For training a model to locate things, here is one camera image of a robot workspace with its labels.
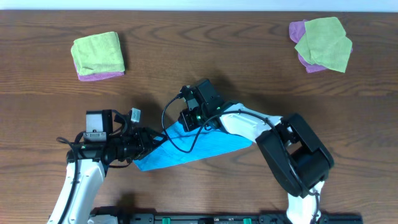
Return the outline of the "blue microfiber cloth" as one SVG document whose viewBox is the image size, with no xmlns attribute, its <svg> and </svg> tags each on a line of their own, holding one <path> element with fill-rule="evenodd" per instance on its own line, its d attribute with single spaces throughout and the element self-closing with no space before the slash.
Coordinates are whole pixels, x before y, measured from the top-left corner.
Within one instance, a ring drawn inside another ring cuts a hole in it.
<svg viewBox="0 0 398 224">
<path fill-rule="evenodd" d="M 174 123 L 166 129 L 171 140 L 163 143 L 142 160 L 134 161 L 134 164 L 141 171 L 163 169 L 234 152 L 252 145 L 252 141 L 244 137 L 219 130 L 202 129 L 198 139 L 195 139 L 198 130 L 185 132 L 180 123 Z"/>
</svg>

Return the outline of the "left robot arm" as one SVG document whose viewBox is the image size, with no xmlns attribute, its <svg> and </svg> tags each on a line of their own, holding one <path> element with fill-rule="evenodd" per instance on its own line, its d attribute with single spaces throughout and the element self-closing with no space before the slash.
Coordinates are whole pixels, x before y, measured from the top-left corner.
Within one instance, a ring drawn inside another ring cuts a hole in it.
<svg viewBox="0 0 398 224">
<path fill-rule="evenodd" d="M 113 161 L 128 167 L 140 161 L 167 140 L 151 128 L 137 127 L 140 110 L 128 114 L 116 110 L 86 112 L 86 129 L 74 141 L 58 137 L 70 147 L 62 191 L 49 217 L 49 223 L 122 223 L 119 215 L 93 214 L 92 206 Z"/>
</svg>

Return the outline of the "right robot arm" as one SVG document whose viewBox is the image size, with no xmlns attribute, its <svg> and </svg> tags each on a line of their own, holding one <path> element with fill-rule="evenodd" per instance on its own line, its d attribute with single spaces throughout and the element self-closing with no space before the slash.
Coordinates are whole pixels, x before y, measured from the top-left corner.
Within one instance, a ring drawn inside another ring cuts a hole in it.
<svg viewBox="0 0 398 224">
<path fill-rule="evenodd" d="M 334 159 L 308 123 L 297 113 L 282 117 L 250 110 L 218 95 L 181 90 L 187 108 L 180 113 L 184 130 L 210 126 L 257 144 L 272 174 L 288 193 L 291 223 L 316 223 L 321 217 L 320 192 Z"/>
</svg>

